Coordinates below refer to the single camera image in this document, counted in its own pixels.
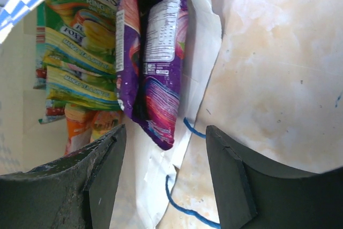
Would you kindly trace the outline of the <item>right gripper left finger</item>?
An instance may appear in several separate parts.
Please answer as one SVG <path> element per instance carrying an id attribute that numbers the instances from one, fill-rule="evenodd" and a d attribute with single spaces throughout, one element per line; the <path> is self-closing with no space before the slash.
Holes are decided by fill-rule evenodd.
<path id="1" fill-rule="evenodd" d="M 1 176 L 1 228 L 109 228 L 126 147 L 121 124 L 59 159 Z"/>

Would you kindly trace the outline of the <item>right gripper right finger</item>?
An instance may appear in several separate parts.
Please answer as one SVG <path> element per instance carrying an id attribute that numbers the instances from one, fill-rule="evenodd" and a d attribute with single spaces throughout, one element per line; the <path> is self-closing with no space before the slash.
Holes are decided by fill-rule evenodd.
<path id="1" fill-rule="evenodd" d="M 213 125 L 206 148 L 222 228 L 342 228 L 342 168 L 290 167 Z"/>

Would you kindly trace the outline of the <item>blue checkered paper bag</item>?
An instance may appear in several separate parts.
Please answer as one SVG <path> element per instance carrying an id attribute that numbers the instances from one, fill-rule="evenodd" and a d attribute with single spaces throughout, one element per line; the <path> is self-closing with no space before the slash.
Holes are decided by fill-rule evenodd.
<path id="1" fill-rule="evenodd" d="M 109 228 L 155 228 L 173 187 L 221 45 L 221 22 L 211 0 L 188 0 L 189 27 L 174 147 L 159 149 L 141 127 L 126 124 L 126 147 Z M 26 173 L 62 154 L 62 121 L 39 125 L 44 93 L 32 89 L 34 20 L 23 17 L 1 31 L 1 176 Z"/>

